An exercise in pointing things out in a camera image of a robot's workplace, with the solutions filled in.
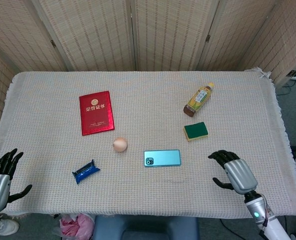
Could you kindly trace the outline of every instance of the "blue wrapper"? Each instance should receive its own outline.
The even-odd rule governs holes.
[[[90,163],[87,163],[79,170],[72,172],[72,174],[76,179],[77,184],[79,184],[80,181],[84,180],[89,175],[96,173],[97,171],[100,171],[100,169],[94,165],[94,161],[92,160]]]

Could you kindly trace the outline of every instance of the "sponge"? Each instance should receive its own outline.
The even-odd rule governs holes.
[[[208,135],[208,130],[204,122],[184,126],[183,131],[189,142]]]

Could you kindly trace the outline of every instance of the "plastic bottle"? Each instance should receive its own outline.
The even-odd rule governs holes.
[[[209,99],[211,96],[212,89],[214,87],[214,83],[210,82],[207,86],[202,86],[200,89],[193,95],[188,104],[183,108],[183,112],[193,117],[197,110],[203,106],[203,104]]]

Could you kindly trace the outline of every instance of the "brown egg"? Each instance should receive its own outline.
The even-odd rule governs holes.
[[[117,152],[123,152],[128,147],[128,141],[124,137],[117,137],[113,141],[113,149],[115,149]]]

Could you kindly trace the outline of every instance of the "blue smartphone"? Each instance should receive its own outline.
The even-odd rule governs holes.
[[[181,158],[179,150],[154,150],[144,152],[145,167],[180,166]]]

